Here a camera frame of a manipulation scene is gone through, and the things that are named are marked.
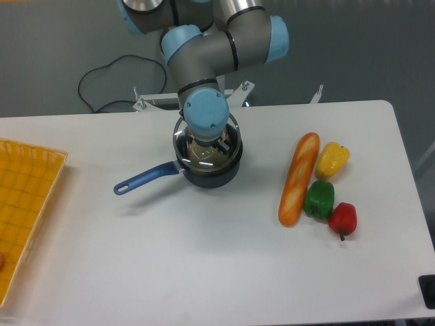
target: baguette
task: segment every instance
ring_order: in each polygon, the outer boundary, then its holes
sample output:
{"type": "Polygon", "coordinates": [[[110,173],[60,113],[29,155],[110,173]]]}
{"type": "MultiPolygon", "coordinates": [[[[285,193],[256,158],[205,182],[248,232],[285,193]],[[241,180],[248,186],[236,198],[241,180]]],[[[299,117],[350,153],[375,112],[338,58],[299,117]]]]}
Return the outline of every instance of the baguette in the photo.
{"type": "Polygon", "coordinates": [[[278,217],[284,226],[291,227],[299,219],[319,148],[320,138],[314,132],[304,135],[296,147],[279,203],[278,217]]]}

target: yellow plastic basket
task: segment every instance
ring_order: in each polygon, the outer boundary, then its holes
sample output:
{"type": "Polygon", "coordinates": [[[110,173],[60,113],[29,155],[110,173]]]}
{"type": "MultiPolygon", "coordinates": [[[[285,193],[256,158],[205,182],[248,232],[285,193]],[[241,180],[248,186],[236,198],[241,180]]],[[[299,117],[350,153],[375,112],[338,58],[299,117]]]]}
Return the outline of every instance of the yellow plastic basket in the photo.
{"type": "Polygon", "coordinates": [[[34,239],[68,153],[0,139],[0,308],[34,239]]]}

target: yellow bell pepper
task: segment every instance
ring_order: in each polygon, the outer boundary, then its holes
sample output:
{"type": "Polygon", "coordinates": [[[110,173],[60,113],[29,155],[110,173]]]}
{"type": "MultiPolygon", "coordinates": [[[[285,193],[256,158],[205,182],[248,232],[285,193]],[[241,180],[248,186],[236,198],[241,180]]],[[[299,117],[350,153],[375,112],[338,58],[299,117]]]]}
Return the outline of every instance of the yellow bell pepper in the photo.
{"type": "Polygon", "coordinates": [[[338,143],[326,144],[315,167],[315,176],[326,180],[335,175],[347,162],[350,151],[338,143]]]}

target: gray floor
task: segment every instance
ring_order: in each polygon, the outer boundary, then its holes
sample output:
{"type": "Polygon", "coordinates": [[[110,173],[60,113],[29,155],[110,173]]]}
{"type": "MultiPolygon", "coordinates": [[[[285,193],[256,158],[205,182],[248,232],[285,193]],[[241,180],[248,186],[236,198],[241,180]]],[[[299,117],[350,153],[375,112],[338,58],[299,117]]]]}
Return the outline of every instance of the gray floor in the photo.
{"type": "MultiPolygon", "coordinates": [[[[227,87],[253,81],[255,105],[307,103],[320,84],[323,102],[387,100],[415,167],[435,141],[435,1],[265,2],[289,27],[290,53],[228,75],[227,87]]],[[[0,27],[0,117],[89,113],[77,96],[85,72],[123,54],[163,62],[159,33],[130,36],[115,1],[0,3],[0,27]]],[[[162,83],[158,67],[128,59],[91,75],[83,95],[100,107],[133,100],[133,86],[153,94],[162,83]]],[[[175,91],[171,80],[165,91],[175,91]]],[[[111,110],[129,111],[130,105],[111,110]]],[[[415,178],[435,235],[434,156],[415,178]]]]}

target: red bell pepper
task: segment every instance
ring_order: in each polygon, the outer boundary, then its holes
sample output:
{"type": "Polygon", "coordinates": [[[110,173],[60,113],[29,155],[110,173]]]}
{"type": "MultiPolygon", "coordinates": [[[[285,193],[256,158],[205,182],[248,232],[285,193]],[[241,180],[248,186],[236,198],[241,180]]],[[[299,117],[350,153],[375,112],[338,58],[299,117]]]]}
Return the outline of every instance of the red bell pepper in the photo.
{"type": "Polygon", "coordinates": [[[328,220],[329,227],[337,234],[340,239],[345,240],[345,236],[353,233],[356,229],[356,209],[354,205],[341,202],[332,212],[328,220]]]}

